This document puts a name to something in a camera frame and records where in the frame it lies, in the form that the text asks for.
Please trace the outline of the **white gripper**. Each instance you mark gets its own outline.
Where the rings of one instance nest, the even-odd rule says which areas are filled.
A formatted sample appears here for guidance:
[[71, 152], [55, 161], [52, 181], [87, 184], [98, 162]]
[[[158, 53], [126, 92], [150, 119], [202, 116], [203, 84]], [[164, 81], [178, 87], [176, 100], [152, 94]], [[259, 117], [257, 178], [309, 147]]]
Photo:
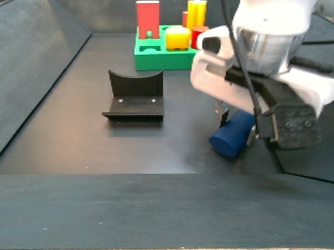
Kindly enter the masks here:
[[[235, 64], [235, 55], [230, 32], [226, 25], [205, 31], [197, 39], [198, 52], [194, 57], [191, 82], [195, 89], [218, 99], [215, 113], [219, 118], [219, 126], [229, 119], [230, 109], [223, 103], [253, 113], [251, 93], [247, 87], [237, 84], [237, 81], [226, 80], [227, 70]], [[257, 139], [255, 126], [250, 129], [247, 146]]]

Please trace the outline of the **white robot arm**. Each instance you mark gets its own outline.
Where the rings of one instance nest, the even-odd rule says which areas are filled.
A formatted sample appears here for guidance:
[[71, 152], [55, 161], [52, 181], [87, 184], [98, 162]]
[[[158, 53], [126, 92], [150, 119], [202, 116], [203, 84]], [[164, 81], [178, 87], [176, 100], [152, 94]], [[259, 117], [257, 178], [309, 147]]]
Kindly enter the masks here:
[[282, 149], [321, 141], [318, 117], [334, 102], [334, 69], [297, 57], [317, 0], [241, 0], [223, 26], [198, 37], [191, 82], [255, 117]]

